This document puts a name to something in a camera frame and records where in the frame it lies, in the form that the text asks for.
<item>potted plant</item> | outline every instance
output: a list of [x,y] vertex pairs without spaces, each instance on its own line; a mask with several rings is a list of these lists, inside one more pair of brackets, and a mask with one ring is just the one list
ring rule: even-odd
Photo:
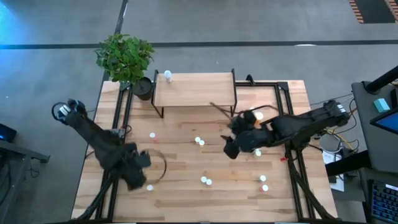
[[153,58],[151,44],[146,40],[128,37],[127,34],[111,35],[101,48],[96,49],[97,65],[105,69],[112,82],[131,83],[132,91],[142,100],[152,97],[152,82],[144,76],[144,70]]

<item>concrete floor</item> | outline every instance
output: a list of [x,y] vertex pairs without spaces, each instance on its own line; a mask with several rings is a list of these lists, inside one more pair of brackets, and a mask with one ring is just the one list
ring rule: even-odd
[[[121,3],[2,0],[0,44],[98,43],[114,32]],[[347,0],[137,0],[127,7],[122,33],[151,42],[375,40],[396,39],[398,27],[358,24]],[[235,68],[238,80],[249,73],[259,80],[305,80],[310,102],[316,103],[350,93],[352,82],[382,75],[397,65],[397,56],[398,45],[156,49],[146,75],[152,78],[155,69]],[[17,144],[51,155],[48,164],[33,164],[40,175],[27,176],[12,223],[69,219],[86,143],[54,121],[50,108],[68,98],[95,108],[103,76],[95,57],[93,49],[0,50],[0,123],[19,132]],[[344,137],[358,138],[366,149],[360,125]],[[356,190],[354,182],[352,191],[335,194],[344,220],[362,219],[358,206],[341,201]]]

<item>computer monitor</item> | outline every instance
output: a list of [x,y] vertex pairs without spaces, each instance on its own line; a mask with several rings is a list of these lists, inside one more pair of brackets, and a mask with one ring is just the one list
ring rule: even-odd
[[16,130],[0,124],[0,141],[12,142],[16,134]]
[[398,134],[398,108],[373,118],[371,124],[394,134]]

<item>blue device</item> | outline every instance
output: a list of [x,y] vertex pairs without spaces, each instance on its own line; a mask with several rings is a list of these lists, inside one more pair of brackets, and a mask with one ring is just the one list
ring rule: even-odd
[[398,134],[398,108],[394,108],[373,118],[371,124],[394,134]]

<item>keyboard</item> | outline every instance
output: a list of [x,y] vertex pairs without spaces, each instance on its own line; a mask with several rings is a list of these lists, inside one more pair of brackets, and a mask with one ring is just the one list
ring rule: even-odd
[[398,224],[398,187],[373,182],[371,215]]

